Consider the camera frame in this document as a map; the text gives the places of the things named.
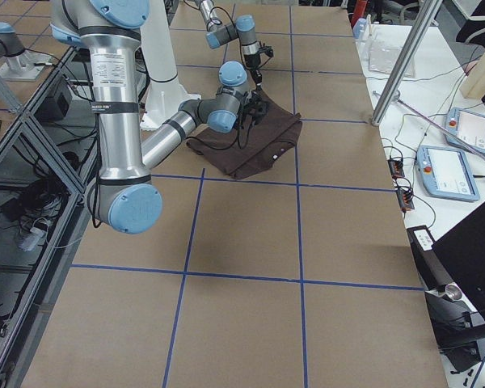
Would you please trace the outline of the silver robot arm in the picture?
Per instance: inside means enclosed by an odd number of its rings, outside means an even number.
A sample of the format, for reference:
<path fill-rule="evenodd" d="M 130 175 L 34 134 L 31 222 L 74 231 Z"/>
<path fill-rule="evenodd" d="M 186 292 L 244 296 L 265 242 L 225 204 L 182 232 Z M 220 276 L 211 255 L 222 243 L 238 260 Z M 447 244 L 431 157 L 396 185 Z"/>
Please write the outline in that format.
<path fill-rule="evenodd" d="M 151 171 L 198 126 L 228 133 L 243 122 L 252 90 L 262 82 L 268 51 L 250 15 L 223 23 L 210 1 L 197 7 L 209 47 L 238 41 L 239 61 L 223 64 L 211 99 L 188 94 L 179 82 L 169 20 L 161 1 L 54 1 L 53 37 L 85 48 L 91 59 L 91 110 L 99 165 L 86 189 L 96 223 L 126 234 L 148 230 L 162 212 Z"/>
<path fill-rule="evenodd" d="M 220 48 L 234 40 L 238 41 L 240 61 L 255 84 L 262 89 L 261 68 L 273 58 L 272 46 L 258 40 L 255 21 L 252 15 L 241 15 L 233 20 L 230 14 L 213 1 L 194 1 L 195 8 L 201 13 L 206 27 L 206 40 L 211 49 Z"/>

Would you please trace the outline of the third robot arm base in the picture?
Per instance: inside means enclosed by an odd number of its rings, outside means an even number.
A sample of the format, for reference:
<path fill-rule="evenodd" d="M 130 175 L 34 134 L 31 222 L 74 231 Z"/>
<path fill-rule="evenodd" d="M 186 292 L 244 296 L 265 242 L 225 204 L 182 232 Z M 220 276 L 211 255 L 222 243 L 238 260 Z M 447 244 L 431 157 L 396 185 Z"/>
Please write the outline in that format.
<path fill-rule="evenodd" d="M 51 66 L 51 57 L 44 53 L 28 51 L 15 29 L 0 22 L 0 77 L 7 81 L 35 81 L 45 66 Z"/>

